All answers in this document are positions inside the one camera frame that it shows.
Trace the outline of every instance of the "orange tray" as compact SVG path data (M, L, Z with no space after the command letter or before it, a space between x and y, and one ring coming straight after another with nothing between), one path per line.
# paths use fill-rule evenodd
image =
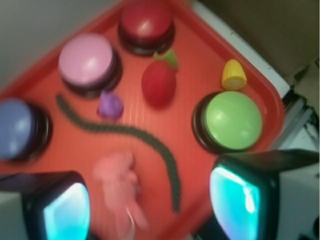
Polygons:
M153 58L131 54L120 44L117 26L126 1L77 34L102 34L118 50L123 63L123 76L114 91L124 104L124 112L118 122L152 133L172 151L181 179L179 213L172 211L166 165L158 152L132 136L83 131L59 110L56 94L62 93L81 116L104 122L97 116L99 99L81 98L70 92L62 82L57 68L58 59L69 39L0 94L0 99L18 97L43 107L53 122L51 142L37 160L19 164L2 162L0 173L78 171L84 177L89 191L90 228L102 239L116 239L117 235L114 216L104 203L102 186L93 178L93 166L102 156L116 151L132 150L135 156L134 170L141 187L137 201L150 223L149 230L136 230L136 239L182 239L196 231L212 214L209 177L217 155L208 153L198 144L193 135L191 119L195 106L204 96L223 91L222 71L228 60L236 59L243 66L247 85L241 92L254 100L262 113L261 137L249 150L267 150L283 124L282 100L273 85L181 1L164 1L174 13L176 35L171 48L180 62L176 73L175 96L166 109L149 107L142 94L141 77Z

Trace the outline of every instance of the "pink toy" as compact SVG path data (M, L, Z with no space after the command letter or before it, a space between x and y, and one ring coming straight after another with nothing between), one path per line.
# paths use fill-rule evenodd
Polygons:
M123 152L104 157L93 169L94 177L102 182L105 204L114 213L120 239L134 238L135 223L148 228L147 217L136 202L140 188L133 165L133 153Z

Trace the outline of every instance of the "white wall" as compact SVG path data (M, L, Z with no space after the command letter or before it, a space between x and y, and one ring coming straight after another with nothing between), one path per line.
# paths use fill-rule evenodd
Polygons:
M0 0L0 89L120 0Z

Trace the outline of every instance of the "pink button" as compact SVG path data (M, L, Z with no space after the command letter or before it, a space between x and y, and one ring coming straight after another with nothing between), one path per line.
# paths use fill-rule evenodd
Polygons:
M59 72L71 85L89 87L103 80L113 60L109 41L97 33L81 34L62 49Z

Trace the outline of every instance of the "green button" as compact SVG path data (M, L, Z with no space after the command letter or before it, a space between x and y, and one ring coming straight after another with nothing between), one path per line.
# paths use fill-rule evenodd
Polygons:
M257 105L237 91L216 95L205 109L204 124L217 144L232 150L252 146L259 139L263 126Z

